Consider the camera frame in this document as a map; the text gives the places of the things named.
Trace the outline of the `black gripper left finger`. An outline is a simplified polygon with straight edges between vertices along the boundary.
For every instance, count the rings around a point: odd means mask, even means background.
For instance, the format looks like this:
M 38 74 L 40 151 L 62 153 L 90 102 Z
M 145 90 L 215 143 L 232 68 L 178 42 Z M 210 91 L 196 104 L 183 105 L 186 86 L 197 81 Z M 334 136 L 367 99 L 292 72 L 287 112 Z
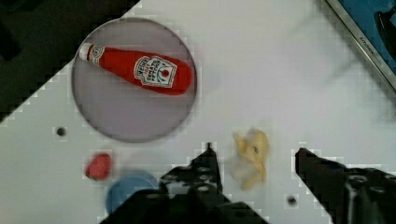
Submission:
M 222 193 L 212 148 L 157 180 L 157 189 L 139 190 L 99 224 L 269 224 Z

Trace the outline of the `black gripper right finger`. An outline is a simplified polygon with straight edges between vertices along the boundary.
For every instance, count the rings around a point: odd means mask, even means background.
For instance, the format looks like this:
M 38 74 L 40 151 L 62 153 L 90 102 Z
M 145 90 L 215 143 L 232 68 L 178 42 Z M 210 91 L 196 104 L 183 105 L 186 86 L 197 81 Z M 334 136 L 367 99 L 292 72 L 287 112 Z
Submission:
M 295 153 L 295 172 L 333 224 L 396 224 L 394 175 L 375 168 L 348 168 L 303 147 Z

